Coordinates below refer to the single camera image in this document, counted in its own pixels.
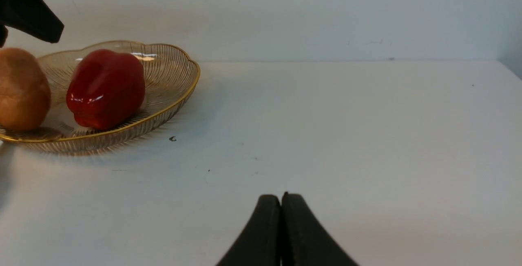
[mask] table surface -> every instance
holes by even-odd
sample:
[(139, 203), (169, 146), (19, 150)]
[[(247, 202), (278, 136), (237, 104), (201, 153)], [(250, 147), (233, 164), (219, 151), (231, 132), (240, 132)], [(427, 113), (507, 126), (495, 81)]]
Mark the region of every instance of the table surface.
[(522, 264), (522, 81), (502, 64), (201, 72), (171, 122), (113, 151), (2, 144), (0, 265), (213, 265), (285, 191), (362, 265)]

